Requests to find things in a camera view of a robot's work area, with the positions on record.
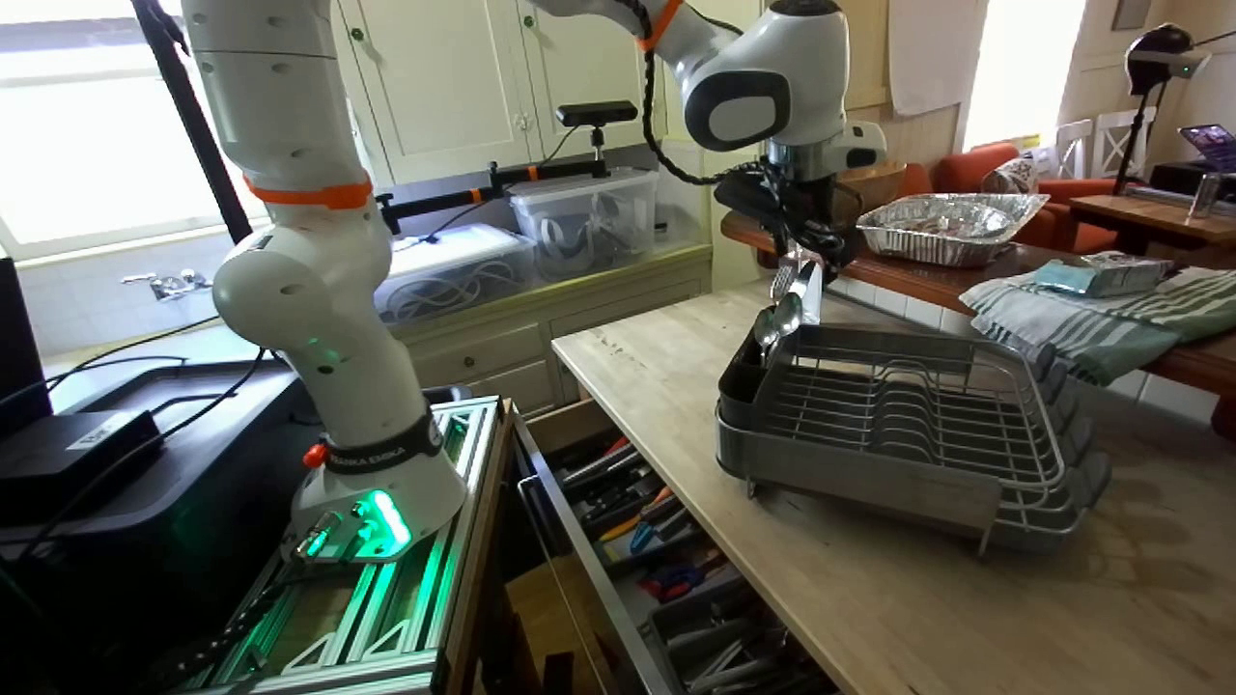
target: open drawer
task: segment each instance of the open drawer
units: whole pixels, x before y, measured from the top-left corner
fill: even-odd
[[[836,691],[591,401],[517,423],[517,467],[608,691]]]

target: kitchen counter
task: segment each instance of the kitchen counter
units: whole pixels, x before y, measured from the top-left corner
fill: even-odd
[[[828,497],[750,497],[716,463],[716,396],[757,307],[757,284],[706,292],[553,347],[844,691],[1236,691],[1229,439],[1087,392],[1114,484],[1052,556],[983,560]],[[844,298],[828,323],[924,333]]]

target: red chair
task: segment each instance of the red chair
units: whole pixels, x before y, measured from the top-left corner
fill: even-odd
[[[974,152],[940,158],[933,171],[933,190],[983,192],[988,190],[988,177],[998,175],[998,166],[1008,158],[1016,158],[1016,148],[1008,144],[974,148]],[[1075,224],[1070,217],[1075,198],[1114,192],[1114,185],[1118,185],[1114,177],[1039,177],[1039,192],[1048,192],[1052,199],[1016,238],[1030,248],[1075,249],[1075,255],[1118,248],[1118,233]]]

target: drying rack tray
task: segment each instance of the drying rack tray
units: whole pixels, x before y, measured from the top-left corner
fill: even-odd
[[[1056,549],[1108,480],[1052,359],[953,334],[797,328],[724,376],[718,463],[983,542]]]

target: window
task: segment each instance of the window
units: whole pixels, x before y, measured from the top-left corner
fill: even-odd
[[[17,260],[219,233],[133,0],[0,2],[0,152],[0,244]]]
[[[988,0],[966,148],[1025,135],[1056,144],[1082,13],[1079,0]]]

